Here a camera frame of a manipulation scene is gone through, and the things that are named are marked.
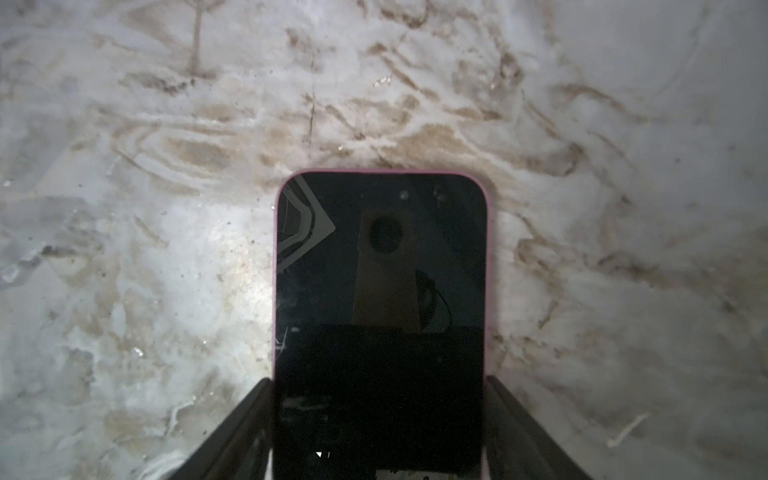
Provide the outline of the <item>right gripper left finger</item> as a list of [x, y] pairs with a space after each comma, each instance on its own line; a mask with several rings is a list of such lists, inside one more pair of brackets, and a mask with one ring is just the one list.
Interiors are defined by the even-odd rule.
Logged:
[[262, 480], [274, 437], [274, 383], [262, 379], [170, 480]]

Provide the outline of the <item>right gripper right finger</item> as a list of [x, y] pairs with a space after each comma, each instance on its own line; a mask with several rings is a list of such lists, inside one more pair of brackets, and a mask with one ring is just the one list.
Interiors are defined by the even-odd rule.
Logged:
[[484, 386], [484, 443], [491, 479], [591, 478], [492, 375]]

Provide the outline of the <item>black phone case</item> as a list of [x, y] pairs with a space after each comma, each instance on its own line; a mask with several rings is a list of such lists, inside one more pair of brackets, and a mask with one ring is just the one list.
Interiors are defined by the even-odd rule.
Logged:
[[309, 170], [276, 206], [275, 479], [477, 479], [488, 202], [448, 171]]

